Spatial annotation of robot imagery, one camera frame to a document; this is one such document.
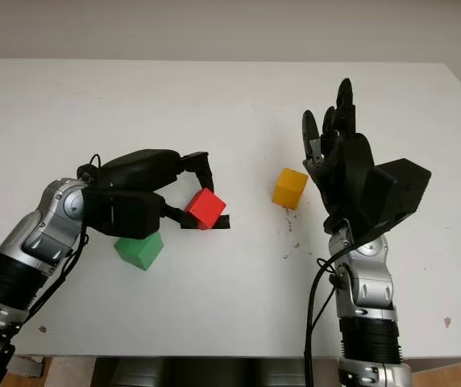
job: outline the table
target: table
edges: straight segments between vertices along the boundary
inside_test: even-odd
[[[311,182],[295,211],[270,198],[282,168],[304,171],[302,112],[320,124],[344,77],[376,163],[407,157],[433,173],[418,212],[387,234],[403,353],[461,356],[461,84],[444,65],[118,60],[0,60],[0,242],[48,182],[95,152],[108,161],[141,148],[209,151],[231,229],[161,220],[165,247],[148,272],[90,231],[17,351],[301,356],[326,212]],[[197,189],[186,173],[160,192],[184,206]],[[314,355],[339,348],[332,303]]]

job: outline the robotic hand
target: robotic hand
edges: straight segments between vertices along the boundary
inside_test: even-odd
[[[97,167],[91,164],[96,156]],[[78,168],[77,179],[58,179],[46,187],[37,209],[21,219],[0,246],[0,383],[15,351],[10,339],[65,281],[87,244],[87,227],[133,239],[158,231],[161,217],[183,228],[198,228],[194,217],[169,206],[153,191],[173,183],[184,171],[196,173],[201,187],[212,191],[207,156],[146,149],[101,166],[95,155]],[[229,228],[228,215],[222,215],[214,228]],[[64,259],[56,280],[32,304]]]
[[[306,385],[313,385],[314,295],[323,273],[331,270],[343,336],[343,358],[338,362],[341,384],[411,386],[411,372],[402,362],[397,342],[397,312],[383,233],[417,210],[431,173],[406,159],[374,165],[366,137],[355,130],[348,79],[339,86],[336,108],[326,112],[322,135],[307,110],[302,119],[302,138],[303,164],[320,190],[329,213],[324,229],[332,235],[332,257],[319,270],[309,296]]]

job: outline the dirt speck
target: dirt speck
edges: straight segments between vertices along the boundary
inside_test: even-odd
[[[286,222],[288,223],[288,231],[292,232],[293,231],[293,222],[289,220],[289,210],[288,207],[284,208],[286,210]]]

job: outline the black cable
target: black cable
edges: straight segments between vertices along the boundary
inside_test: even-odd
[[[100,168],[102,166],[102,159],[100,158],[100,155],[94,153],[93,157],[91,157],[91,160],[89,161],[89,164],[92,164],[94,159],[98,159],[98,167]]]
[[[315,276],[313,283],[311,284],[311,289],[309,291],[309,302],[308,302],[308,315],[305,323],[305,346],[304,346],[304,375],[305,375],[305,385],[308,387],[313,387],[313,354],[311,351],[311,336],[313,333],[313,309],[314,309],[314,296],[317,292],[318,282],[326,273],[327,269],[331,267],[331,265],[338,260],[341,256],[355,250],[361,246],[361,244],[356,243],[352,244],[336,254],[334,254],[329,260],[326,261],[325,264],[317,271],[317,275]]]
[[[335,290],[336,290],[336,287],[333,285],[333,289],[331,289],[331,291],[329,293],[329,296],[327,296],[327,299],[324,302],[324,305],[322,305],[322,308],[320,308],[320,311],[318,312],[317,317],[315,317],[314,320],[313,320],[313,325],[311,326],[311,333],[313,333],[314,327],[317,325],[318,320],[320,319],[320,316],[322,316],[322,313],[324,313],[324,310],[326,309],[327,304],[329,303],[329,301],[333,297],[333,294],[334,294]]]
[[[25,320],[25,323],[27,323],[28,320],[30,320],[30,318],[35,316],[35,314],[40,310],[40,308],[42,308],[43,305],[56,292],[56,290],[59,289],[59,287],[66,280],[66,277],[68,276],[68,274],[71,273],[71,271],[77,264],[78,260],[80,259],[82,250],[84,249],[84,246],[89,241],[89,236],[86,233],[86,229],[87,227],[85,225],[82,225],[77,250],[73,254],[71,254],[71,256],[69,256],[68,259],[64,262],[64,266],[62,267],[60,275],[57,277],[57,279],[49,286],[49,288],[47,288],[44,291],[44,293],[39,297],[39,299],[31,306],[28,312],[28,317]]]

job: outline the floor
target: floor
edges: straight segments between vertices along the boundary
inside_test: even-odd
[[[71,359],[77,359],[81,366],[76,372]],[[7,375],[2,387],[89,387],[89,380],[93,373],[93,358],[54,358],[49,359],[43,378],[30,379]],[[461,364],[435,370],[418,372],[413,375],[413,387],[461,387]]]

